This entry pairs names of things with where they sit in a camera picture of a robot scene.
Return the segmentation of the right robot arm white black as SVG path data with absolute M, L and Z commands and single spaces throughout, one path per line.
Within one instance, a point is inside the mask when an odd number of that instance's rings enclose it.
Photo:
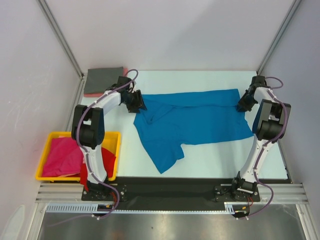
M 247 160 L 232 180 L 230 195 L 236 201 L 244 201 L 257 192 L 260 170 L 270 149 L 285 135 L 292 106 L 280 101 L 270 87 L 251 86 L 238 102 L 242 112 L 259 104 L 252 125 L 254 136 Z

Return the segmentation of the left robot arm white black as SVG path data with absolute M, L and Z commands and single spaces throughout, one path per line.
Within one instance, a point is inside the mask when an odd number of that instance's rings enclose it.
M 76 141 L 84 156 L 87 169 L 86 194 L 83 200 L 104 201 L 115 190 L 109 185 L 102 156 L 105 138 L 105 115 L 113 108 L 124 104 L 129 113 L 146 110 L 140 90 L 107 90 L 91 105 L 78 104 L 74 109 L 71 137 Z

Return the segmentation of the blue t-shirt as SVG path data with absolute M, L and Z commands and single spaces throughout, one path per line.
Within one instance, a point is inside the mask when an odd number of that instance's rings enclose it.
M 144 94 L 146 109 L 134 119 L 141 144 L 159 173 L 184 158 L 184 145 L 247 139 L 253 133 L 245 113 L 237 111 L 237 89 Z

